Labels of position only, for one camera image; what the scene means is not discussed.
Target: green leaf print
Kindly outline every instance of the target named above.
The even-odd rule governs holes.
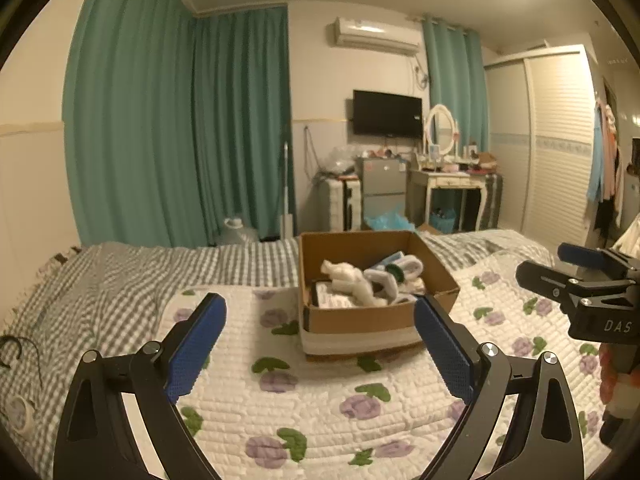
[[[300,324],[297,319],[294,319],[290,323],[272,329],[271,333],[273,335],[297,335],[300,333]]]
[[[280,428],[276,434],[286,442],[285,449],[289,449],[293,462],[301,462],[306,455],[306,436],[291,428]]]
[[[363,384],[356,388],[356,392],[359,394],[367,394],[369,397],[377,397],[382,402],[389,402],[391,400],[389,390],[381,383]]]
[[[376,361],[373,355],[361,355],[358,357],[358,366],[367,374],[371,372],[379,372],[382,370],[380,363]]]
[[[584,343],[580,346],[580,355],[598,355],[598,349],[590,343]]]
[[[476,308],[474,310],[474,317],[476,318],[476,320],[480,320],[482,319],[484,316],[486,316],[489,312],[492,312],[493,309],[490,306],[485,306],[482,308]]]
[[[546,341],[540,336],[533,338],[533,352],[531,355],[536,356],[546,348]]]
[[[364,451],[359,451],[356,453],[356,456],[353,457],[353,460],[349,462],[349,465],[369,465],[373,464],[373,460],[371,459],[371,454],[373,453],[373,448],[365,449]]]
[[[580,425],[580,433],[582,438],[587,436],[587,415],[584,412],[578,413],[578,425]]]
[[[471,285],[473,285],[478,290],[484,290],[485,289],[484,284],[482,283],[482,281],[480,280],[480,278],[478,276],[476,276],[474,279],[471,280]]]
[[[525,301],[522,305],[522,309],[527,316],[533,314],[533,311],[536,309],[536,303],[538,302],[538,298],[531,298],[529,301]]]
[[[180,410],[180,413],[184,417],[184,425],[191,433],[191,436],[196,436],[202,428],[202,417],[191,406],[185,406]]]
[[[273,372],[274,370],[289,370],[290,366],[286,362],[275,357],[261,357],[251,367],[254,374],[260,374],[265,370]]]

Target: tape roll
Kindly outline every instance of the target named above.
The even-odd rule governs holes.
[[[34,428],[34,409],[30,402],[24,400],[20,395],[10,396],[5,402],[4,412],[15,433],[24,438],[31,436]]]

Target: white wall-mounted air conditioner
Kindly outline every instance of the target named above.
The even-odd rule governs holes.
[[[335,43],[413,56],[420,50],[422,33],[414,28],[386,23],[336,18]]]

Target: blue basket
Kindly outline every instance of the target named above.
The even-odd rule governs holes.
[[[456,225],[456,212],[453,209],[447,209],[444,218],[440,218],[435,213],[429,216],[429,224],[441,233],[450,235]]]

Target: gray mini fridge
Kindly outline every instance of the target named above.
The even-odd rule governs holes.
[[[404,216],[407,161],[399,158],[358,158],[362,182],[362,216],[372,218],[397,211]]]

